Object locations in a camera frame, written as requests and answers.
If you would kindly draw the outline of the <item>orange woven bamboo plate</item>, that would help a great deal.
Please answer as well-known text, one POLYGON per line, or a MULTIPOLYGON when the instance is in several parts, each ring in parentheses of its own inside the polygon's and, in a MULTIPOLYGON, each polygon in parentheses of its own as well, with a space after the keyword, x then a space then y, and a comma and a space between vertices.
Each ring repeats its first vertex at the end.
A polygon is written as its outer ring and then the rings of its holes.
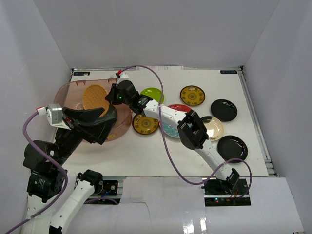
POLYGON ((88 86, 82 96, 83 108, 85 110, 103 108, 104 111, 100 115, 100 117, 103 117, 110 106, 110 103, 105 99, 107 94, 107 90, 102 85, 92 84, 88 86))

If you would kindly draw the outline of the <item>red plate with teal flower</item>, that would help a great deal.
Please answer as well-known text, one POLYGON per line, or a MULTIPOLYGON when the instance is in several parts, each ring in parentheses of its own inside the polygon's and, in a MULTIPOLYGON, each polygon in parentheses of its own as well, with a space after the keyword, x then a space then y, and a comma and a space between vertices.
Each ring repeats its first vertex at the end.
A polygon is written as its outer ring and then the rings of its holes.
MULTIPOLYGON (((171 104, 169 106, 162 105, 161 108, 165 113, 173 114, 175 119, 176 117, 181 117, 182 114, 185 115, 185 113, 191 111, 191 108, 185 104, 171 104)), ((176 125, 173 126, 169 124, 165 118, 162 119, 162 127, 166 135, 177 139, 180 138, 176 125)))

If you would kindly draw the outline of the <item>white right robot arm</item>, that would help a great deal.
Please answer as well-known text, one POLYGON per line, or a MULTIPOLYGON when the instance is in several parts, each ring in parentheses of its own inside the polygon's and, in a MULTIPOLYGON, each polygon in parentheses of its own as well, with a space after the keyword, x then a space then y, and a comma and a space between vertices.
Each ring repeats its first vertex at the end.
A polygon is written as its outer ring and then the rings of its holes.
POLYGON ((141 95, 129 80, 113 84, 105 99, 112 105, 126 104, 136 114, 143 114, 176 128, 181 143, 197 152, 214 171, 221 191, 232 194, 238 188, 239 173, 228 165, 209 141, 207 129, 197 112, 181 112, 141 95))

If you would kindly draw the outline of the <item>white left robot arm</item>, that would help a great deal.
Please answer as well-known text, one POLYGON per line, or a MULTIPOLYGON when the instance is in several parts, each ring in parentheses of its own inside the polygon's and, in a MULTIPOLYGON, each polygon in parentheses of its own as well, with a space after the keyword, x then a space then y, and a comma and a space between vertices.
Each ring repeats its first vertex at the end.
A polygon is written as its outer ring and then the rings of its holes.
POLYGON ((38 108, 24 123, 23 134, 28 145, 23 165, 30 169, 31 175, 22 233, 64 234, 83 204, 116 195, 117 189, 111 186, 116 186, 117 181, 105 182, 101 173, 88 169, 78 173, 76 187, 62 207, 57 212, 51 209, 68 185, 67 171, 63 168, 66 160, 82 141, 103 144, 107 139, 117 117, 100 118, 104 111, 102 107, 74 110, 53 104, 38 108), (35 116, 47 116, 50 124, 57 128, 53 143, 29 137, 27 126, 35 116))

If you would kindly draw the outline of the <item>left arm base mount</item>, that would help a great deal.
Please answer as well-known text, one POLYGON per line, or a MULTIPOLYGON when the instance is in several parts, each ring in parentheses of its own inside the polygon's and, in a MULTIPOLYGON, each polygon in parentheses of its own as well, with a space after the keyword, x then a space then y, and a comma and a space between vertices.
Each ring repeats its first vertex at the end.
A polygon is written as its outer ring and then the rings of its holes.
POLYGON ((85 204, 118 205, 121 200, 121 181, 102 180, 100 182, 89 182, 76 178, 75 189, 83 192, 85 204))

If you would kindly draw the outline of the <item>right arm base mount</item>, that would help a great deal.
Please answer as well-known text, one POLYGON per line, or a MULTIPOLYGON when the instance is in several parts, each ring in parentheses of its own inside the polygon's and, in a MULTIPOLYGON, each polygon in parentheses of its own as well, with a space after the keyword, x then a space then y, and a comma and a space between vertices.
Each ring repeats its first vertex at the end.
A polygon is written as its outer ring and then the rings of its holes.
POLYGON ((249 192, 239 198, 247 188, 246 179, 239 179, 232 190, 223 188, 216 179, 210 179, 201 186, 206 207, 251 206, 249 192))

